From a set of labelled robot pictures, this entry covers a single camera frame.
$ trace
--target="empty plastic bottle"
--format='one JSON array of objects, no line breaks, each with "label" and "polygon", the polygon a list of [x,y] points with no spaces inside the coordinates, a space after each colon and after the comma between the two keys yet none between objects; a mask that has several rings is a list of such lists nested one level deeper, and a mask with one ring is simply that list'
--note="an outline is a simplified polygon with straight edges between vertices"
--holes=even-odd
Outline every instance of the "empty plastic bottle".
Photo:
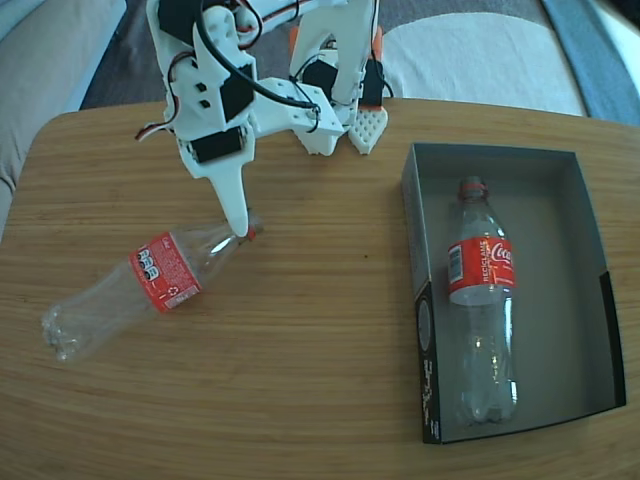
[{"label": "empty plastic bottle", "polygon": [[456,404],[463,424],[503,422],[518,401],[512,368],[514,265],[480,177],[460,183],[449,248],[449,301],[461,356]]},{"label": "empty plastic bottle", "polygon": [[53,305],[42,318],[45,340],[61,361],[94,352],[126,327],[199,293],[261,231],[260,220],[250,215],[247,237],[236,236],[227,224],[159,235],[94,286]]}]

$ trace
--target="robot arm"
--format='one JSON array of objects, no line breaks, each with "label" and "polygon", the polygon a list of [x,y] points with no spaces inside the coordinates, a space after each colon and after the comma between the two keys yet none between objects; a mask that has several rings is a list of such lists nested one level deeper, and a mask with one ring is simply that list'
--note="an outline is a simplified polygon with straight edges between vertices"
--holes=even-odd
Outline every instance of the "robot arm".
[{"label": "robot arm", "polygon": [[[350,132],[368,153],[384,130],[381,105],[359,113],[378,1],[253,0],[254,8],[250,0],[148,0],[168,107],[166,121],[145,127],[138,138],[171,129],[189,173],[209,178],[231,228],[246,235],[242,167],[253,161],[257,138],[293,130],[309,153],[331,155]],[[297,16],[290,78],[258,80],[246,48]],[[329,38],[334,48],[326,47]],[[368,145],[357,128],[359,115],[378,117]]]}]

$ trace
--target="wood grain surface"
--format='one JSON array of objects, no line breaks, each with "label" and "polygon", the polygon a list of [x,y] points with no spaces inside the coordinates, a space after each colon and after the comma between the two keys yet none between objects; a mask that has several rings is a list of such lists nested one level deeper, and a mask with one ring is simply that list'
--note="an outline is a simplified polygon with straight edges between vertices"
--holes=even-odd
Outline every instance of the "wood grain surface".
[{"label": "wood grain surface", "polygon": [[[245,168],[266,230],[213,288],[84,363],[54,361],[49,304],[174,225],[219,221],[160,104],[62,116],[29,155],[0,246],[0,478],[637,478],[640,130],[517,109],[392,100],[369,157],[290,133]],[[613,276],[629,405],[451,446],[420,440],[400,174],[411,142],[576,151]]]}]

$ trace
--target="red bottle label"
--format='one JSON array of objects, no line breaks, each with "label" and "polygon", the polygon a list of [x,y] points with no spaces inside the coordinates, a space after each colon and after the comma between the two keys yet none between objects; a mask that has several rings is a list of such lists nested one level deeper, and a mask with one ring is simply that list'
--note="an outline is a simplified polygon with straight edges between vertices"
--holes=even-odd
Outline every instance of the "red bottle label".
[{"label": "red bottle label", "polygon": [[511,242],[474,237],[449,248],[449,293],[476,285],[516,286]]},{"label": "red bottle label", "polygon": [[163,233],[129,255],[140,286],[160,312],[177,307],[202,290],[171,233]]}]

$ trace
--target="floor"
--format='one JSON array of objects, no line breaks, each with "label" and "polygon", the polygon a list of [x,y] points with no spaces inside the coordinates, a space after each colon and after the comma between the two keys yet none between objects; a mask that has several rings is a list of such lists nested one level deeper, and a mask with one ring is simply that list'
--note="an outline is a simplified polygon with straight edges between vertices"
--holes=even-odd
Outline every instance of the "floor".
[{"label": "floor", "polygon": [[[164,99],[164,87],[146,23],[145,0],[127,0],[123,18],[89,87],[82,108]],[[538,0],[381,0],[385,31],[420,18],[460,12],[492,12],[548,25]],[[266,34],[251,50],[261,77],[287,75],[289,28]]]}]

